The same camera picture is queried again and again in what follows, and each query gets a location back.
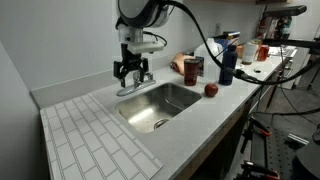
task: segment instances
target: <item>stainless steel sink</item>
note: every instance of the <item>stainless steel sink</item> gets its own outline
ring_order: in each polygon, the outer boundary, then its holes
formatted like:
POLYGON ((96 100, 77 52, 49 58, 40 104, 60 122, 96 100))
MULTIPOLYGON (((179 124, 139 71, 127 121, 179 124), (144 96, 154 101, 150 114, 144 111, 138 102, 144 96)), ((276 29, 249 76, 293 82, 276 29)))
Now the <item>stainless steel sink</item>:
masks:
POLYGON ((199 93, 168 83, 119 102, 116 110, 138 132, 149 133, 200 99, 199 93))

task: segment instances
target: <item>wire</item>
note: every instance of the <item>wire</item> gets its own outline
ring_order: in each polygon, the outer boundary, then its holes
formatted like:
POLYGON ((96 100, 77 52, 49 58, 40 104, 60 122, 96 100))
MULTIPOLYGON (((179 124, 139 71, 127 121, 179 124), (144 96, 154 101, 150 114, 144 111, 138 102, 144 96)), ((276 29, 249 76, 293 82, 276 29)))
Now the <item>wire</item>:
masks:
POLYGON ((195 25, 196 25, 196 27, 197 27, 197 29, 198 29, 198 31, 199 31, 199 34, 200 34, 200 36, 201 36, 201 39, 202 39, 202 41, 203 41, 203 43, 204 43, 204 45, 205 45, 205 47, 206 47, 206 49, 207 49, 210 57, 211 57, 212 60, 217 64, 217 66, 218 66, 220 69, 222 69, 222 70, 224 70, 224 71, 232 74, 235 78, 241 79, 241 80, 243 80, 243 81, 245 81, 245 82, 252 83, 252 84, 259 84, 259 85, 277 85, 277 84, 282 84, 282 83, 289 82, 289 81, 291 81, 291 80, 293 80, 293 79, 301 76, 302 74, 304 74, 304 73, 306 73, 307 71, 309 71, 310 69, 312 69, 316 64, 320 63, 320 60, 319 60, 319 61, 314 61, 312 64, 305 66, 305 67, 302 68, 300 71, 298 71, 296 74, 294 74, 293 76, 291 76, 291 77, 289 77, 289 78, 287 78, 287 79, 285 79, 285 80, 280 80, 280 81, 276 81, 276 82, 274 82, 274 81, 268 81, 268 82, 267 82, 267 81, 258 80, 257 78, 252 77, 252 76, 246 74, 246 73, 245 73, 244 71, 242 71, 242 70, 239 70, 239 69, 233 70, 233 69, 227 68, 227 67, 225 67, 224 65, 222 65, 222 63, 221 63, 219 60, 217 60, 216 56, 214 56, 214 55, 212 54, 212 52, 210 51, 210 48, 209 48, 209 46, 208 46, 208 44, 207 44, 207 42, 206 42, 206 39, 205 39, 205 37, 204 37, 204 35, 203 35, 203 32, 202 32, 202 30, 201 30, 201 28, 200 28, 200 26, 199 26, 196 18, 194 17, 194 15, 192 14, 192 12, 191 12, 184 4, 179 3, 179 2, 176 2, 176 1, 172 1, 172 0, 167 0, 167 1, 161 1, 161 2, 159 2, 159 5, 162 5, 162 6, 164 6, 164 5, 175 6, 175 7, 178 7, 179 9, 181 9, 182 11, 184 11, 186 14, 188 14, 189 17, 192 19, 192 21, 195 23, 195 25))
POLYGON ((273 115, 281 115, 281 116, 296 116, 296 115, 309 115, 320 112, 320 108, 316 108, 309 111, 299 112, 299 113, 272 113, 273 115))
POLYGON ((157 41, 158 41, 158 38, 162 39, 164 41, 164 46, 167 46, 167 44, 168 44, 167 40, 164 37, 160 36, 160 35, 154 34, 154 33, 149 32, 149 31, 143 31, 143 34, 154 36, 157 41))
POLYGON ((261 90, 260 90, 260 95, 259 95, 259 99, 258 99, 258 104, 257 104, 257 110, 259 110, 259 105, 260 105, 260 101, 261 101, 261 96, 262 96, 262 90, 263 90, 264 86, 261 86, 261 90))
MULTIPOLYGON (((284 72, 284 67, 285 67, 285 64, 283 62, 283 54, 282 54, 282 47, 280 47, 280 56, 281 56, 281 61, 282 61, 282 72, 284 72)), ((299 113, 299 111, 293 106, 292 102, 290 101, 290 99, 288 98, 288 96, 286 95, 286 93, 284 92, 283 90, 283 87, 282 87, 282 84, 280 84, 280 90, 282 92, 282 94, 284 95, 284 97, 287 99, 288 103, 290 104, 290 106, 292 107, 292 109, 296 112, 296 113, 299 113)), ((310 123, 312 124, 315 124, 313 123, 310 119, 304 117, 303 115, 300 115, 301 117, 303 117, 305 120, 309 121, 310 123)))
POLYGON ((172 14, 173 10, 174 10, 175 6, 173 6, 173 8, 171 9, 169 16, 172 14))

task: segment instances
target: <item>bottle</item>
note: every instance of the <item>bottle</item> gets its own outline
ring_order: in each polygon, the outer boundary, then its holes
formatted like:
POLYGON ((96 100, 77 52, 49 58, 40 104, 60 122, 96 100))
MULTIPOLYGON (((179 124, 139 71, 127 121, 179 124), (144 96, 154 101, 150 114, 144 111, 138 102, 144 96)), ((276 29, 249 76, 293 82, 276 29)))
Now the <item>bottle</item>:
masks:
MULTIPOLYGON (((222 65, 231 69, 235 69, 238 53, 236 51, 237 46, 231 45, 228 50, 223 54, 222 65)), ((233 76, 226 71, 220 71, 219 84, 229 86, 232 84, 233 76)))
MULTIPOLYGON (((222 50, 222 46, 218 43, 214 42, 213 38, 208 38, 207 39, 207 44, 209 46, 209 49, 211 51, 211 53, 214 56, 217 56, 222 50)), ((204 64, 203 64, 203 77, 205 79, 207 79, 210 82, 215 82, 218 79, 218 66, 216 65, 216 63, 212 60, 210 54, 207 51, 207 48, 204 44, 202 44, 201 46, 199 46, 195 52, 194 52, 195 56, 198 57, 203 57, 204 58, 204 64)), ((220 54, 217 59, 221 62, 222 61, 222 54, 220 54)))

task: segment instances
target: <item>red cup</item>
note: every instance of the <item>red cup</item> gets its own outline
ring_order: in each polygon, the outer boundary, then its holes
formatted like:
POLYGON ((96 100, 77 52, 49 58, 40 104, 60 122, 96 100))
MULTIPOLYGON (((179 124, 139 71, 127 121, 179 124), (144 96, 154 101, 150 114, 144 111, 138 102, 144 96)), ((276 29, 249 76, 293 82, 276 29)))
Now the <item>red cup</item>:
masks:
POLYGON ((186 59, 184 61, 184 84, 186 86, 194 86, 197 84, 199 62, 197 59, 186 59))
POLYGON ((258 60, 265 61, 268 57, 268 53, 269 53, 269 46, 262 45, 259 50, 258 60))

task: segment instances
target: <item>metal stand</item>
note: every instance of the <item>metal stand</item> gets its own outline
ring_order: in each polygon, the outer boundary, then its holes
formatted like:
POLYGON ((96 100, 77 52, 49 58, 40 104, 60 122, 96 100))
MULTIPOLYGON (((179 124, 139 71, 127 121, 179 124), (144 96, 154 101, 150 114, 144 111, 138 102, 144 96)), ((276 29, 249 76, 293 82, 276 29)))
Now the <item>metal stand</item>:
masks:
POLYGON ((319 74, 319 71, 320 71, 320 66, 319 66, 316 74, 313 76, 311 82, 309 83, 308 90, 312 89, 312 84, 313 84, 314 80, 316 79, 317 75, 319 74))

